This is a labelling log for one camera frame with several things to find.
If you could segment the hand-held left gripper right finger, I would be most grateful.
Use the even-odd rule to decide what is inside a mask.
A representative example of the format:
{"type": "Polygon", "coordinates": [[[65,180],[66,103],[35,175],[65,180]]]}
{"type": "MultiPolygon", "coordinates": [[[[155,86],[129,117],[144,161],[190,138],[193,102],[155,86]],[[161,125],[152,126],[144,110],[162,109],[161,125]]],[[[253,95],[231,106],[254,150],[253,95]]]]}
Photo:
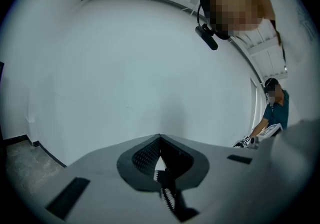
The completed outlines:
{"type": "Polygon", "coordinates": [[[175,208],[160,223],[266,223],[266,176],[270,141],[237,149],[160,137],[161,156],[171,174],[175,208]]]}

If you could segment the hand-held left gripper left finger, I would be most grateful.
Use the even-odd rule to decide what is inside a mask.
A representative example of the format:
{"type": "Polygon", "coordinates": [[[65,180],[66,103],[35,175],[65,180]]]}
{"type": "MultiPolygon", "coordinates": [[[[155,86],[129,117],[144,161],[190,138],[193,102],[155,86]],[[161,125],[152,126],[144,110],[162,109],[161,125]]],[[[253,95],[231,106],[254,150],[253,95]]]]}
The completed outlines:
{"type": "Polygon", "coordinates": [[[174,223],[157,192],[134,190],[119,175],[117,160],[128,149],[150,136],[92,151],[49,179],[38,191],[37,201],[48,206],[76,177],[90,182],[67,215],[67,223],[174,223]]]}

